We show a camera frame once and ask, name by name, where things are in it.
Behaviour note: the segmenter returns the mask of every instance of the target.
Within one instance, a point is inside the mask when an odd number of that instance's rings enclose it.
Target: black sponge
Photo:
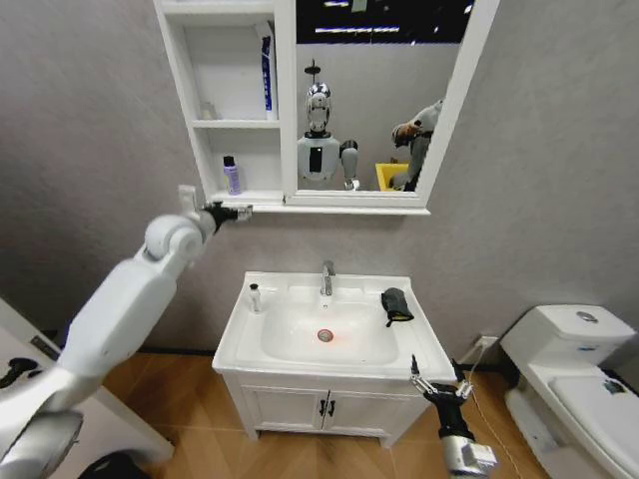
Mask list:
[[[386,327],[390,327],[393,321],[410,321],[415,318],[408,310],[403,291],[396,287],[390,287],[381,294],[381,305],[388,313]]]

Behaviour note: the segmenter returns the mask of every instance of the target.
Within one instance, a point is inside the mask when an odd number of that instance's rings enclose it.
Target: mirror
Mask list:
[[[474,0],[297,0],[298,189],[414,192]]]

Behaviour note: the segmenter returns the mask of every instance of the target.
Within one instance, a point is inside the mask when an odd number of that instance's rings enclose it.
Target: yellow object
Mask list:
[[[408,171],[408,163],[375,163],[377,171],[377,183],[381,192],[394,192],[389,187],[390,179],[398,173],[406,173]]]

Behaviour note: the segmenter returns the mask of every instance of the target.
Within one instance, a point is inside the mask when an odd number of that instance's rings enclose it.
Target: purple bottle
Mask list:
[[[224,157],[224,174],[227,176],[227,187],[229,195],[239,195],[242,192],[240,186],[240,172],[236,161],[232,156]]]

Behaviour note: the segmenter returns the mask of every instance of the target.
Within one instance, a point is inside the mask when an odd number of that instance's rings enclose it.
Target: drain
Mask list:
[[[321,342],[331,342],[332,338],[332,332],[329,329],[320,329],[318,331],[318,339]]]

